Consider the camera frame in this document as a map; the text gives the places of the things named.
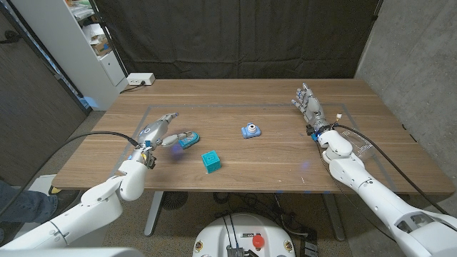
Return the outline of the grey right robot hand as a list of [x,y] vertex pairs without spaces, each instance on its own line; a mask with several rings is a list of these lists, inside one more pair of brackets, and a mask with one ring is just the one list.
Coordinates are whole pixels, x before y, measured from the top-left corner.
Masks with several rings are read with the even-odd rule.
[[326,120],[323,108],[306,83],[303,83],[301,89],[297,89],[296,98],[292,99],[291,103],[302,113],[308,136],[317,136],[329,130],[330,123]]

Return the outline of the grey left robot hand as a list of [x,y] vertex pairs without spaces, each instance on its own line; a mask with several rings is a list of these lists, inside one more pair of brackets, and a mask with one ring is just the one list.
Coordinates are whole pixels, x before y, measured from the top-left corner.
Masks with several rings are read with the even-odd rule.
[[192,134],[191,131],[173,134],[165,137],[169,124],[178,115],[178,113],[166,114],[155,122],[147,124],[139,134],[139,148],[154,150],[158,146],[170,147],[177,143],[179,140],[189,137]]

